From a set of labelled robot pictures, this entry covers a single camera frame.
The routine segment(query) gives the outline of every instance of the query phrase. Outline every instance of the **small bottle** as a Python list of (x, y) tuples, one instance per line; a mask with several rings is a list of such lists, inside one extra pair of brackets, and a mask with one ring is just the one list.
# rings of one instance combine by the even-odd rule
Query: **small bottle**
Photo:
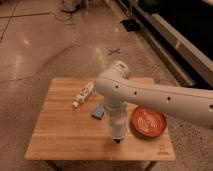
[(73, 102), (73, 107), (77, 108), (79, 105), (85, 103), (89, 98), (90, 94), (94, 91), (94, 83), (89, 82), (76, 96), (75, 101)]

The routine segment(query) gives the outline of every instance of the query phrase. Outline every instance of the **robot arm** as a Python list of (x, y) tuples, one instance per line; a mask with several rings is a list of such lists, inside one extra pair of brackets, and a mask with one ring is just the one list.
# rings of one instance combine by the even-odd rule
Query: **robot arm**
[(128, 77), (128, 66), (121, 61), (97, 77), (95, 89), (107, 99), (105, 108), (119, 108), (126, 101), (213, 128), (213, 91), (140, 84)]

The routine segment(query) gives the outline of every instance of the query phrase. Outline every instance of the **wooden table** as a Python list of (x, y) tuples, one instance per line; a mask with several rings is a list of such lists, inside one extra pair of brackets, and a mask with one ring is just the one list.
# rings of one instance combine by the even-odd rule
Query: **wooden table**
[[(97, 120), (90, 115), (102, 98), (96, 92), (84, 105), (72, 109), (76, 95), (91, 80), (94, 79), (53, 79), (26, 152), (27, 160), (175, 160), (168, 129), (155, 139), (139, 138), (129, 131), (120, 144), (115, 143), (108, 132), (108, 117)], [(154, 83), (151, 78), (133, 80)], [(135, 107), (128, 104), (128, 117)]]

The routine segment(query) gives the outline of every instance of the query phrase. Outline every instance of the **wire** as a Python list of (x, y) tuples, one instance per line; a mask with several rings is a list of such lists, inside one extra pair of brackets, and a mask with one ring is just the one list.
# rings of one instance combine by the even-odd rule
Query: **wire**
[(10, 16), (8, 22), (7, 22), (7, 25), (6, 25), (4, 31), (3, 31), (2, 35), (1, 35), (0, 43), (2, 42), (2, 39), (3, 39), (3, 37), (4, 37), (4, 34), (5, 34), (5, 32), (6, 32), (7, 28), (8, 28), (8, 26), (9, 26), (9, 24), (10, 24), (12, 18), (13, 18), (13, 15), (14, 15), (14, 13), (15, 13), (16, 8), (18, 7), (19, 2), (20, 2), (20, 0), (17, 0), (16, 5), (15, 5), (15, 7), (13, 8), (12, 14), (11, 14), (11, 16)]
[(69, 13), (69, 14), (70, 14), (70, 17), (69, 17), (69, 18), (67, 18), (67, 19), (60, 19), (60, 18), (57, 17), (57, 15), (56, 15), (55, 13), (51, 13), (51, 12), (47, 12), (47, 13), (35, 13), (35, 14), (14, 15), (15, 10), (16, 10), (16, 8), (17, 8), (19, 2), (20, 2), (20, 0), (17, 1), (16, 6), (15, 6), (15, 8), (13, 9), (12, 14), (11, 14), (10, 16), (3, 16), (3, 17), (0, 17), (0, 19), (9, 18), (9, 20), (8, 20), (8, 22), (7, 22), (7, 25), (6, 25), (5, 29), (4, 29), (4, 30), (0, 30), (0, 31), (2, 32), (2, 35), (1, 35), (1, 38), (0, 38), (0, 43), (2, 42), (2, 40), (3, 40), (3, 38), (4, 38), (4, 34), (5, 34), (5, 32), (7, 31), (7, 28), (8, 28), (8, 26), (9, 26), (9, 24), (10, 24), (12, 18), (16, 18), (16, 17), (31, 17), (31, 16), (38, 16), (38, 15), (53, 15), (54, 18), (55, 18), (57, 21), (60, 21), (60, 22), (66, 22), (66, 21), (69, 21), (69, 20), (72, 19), (72, 13), (73, 13), (73, 12), (71, 12), (71, 11), (70, 11), (70, 12), (65, 12), (65, 11), (63, 11), (63, 10), (61, 10), (61, 12), (65, 12), (65, 13)]

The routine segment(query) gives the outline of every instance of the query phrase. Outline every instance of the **red bowl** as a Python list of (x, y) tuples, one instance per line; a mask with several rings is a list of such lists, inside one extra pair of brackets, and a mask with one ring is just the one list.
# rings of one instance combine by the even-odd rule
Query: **red bowl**
[(167, 125), (163, 114), (140, 106), (132, 112), (131, 123), (139, 133), (147, 137), (159, 136)]

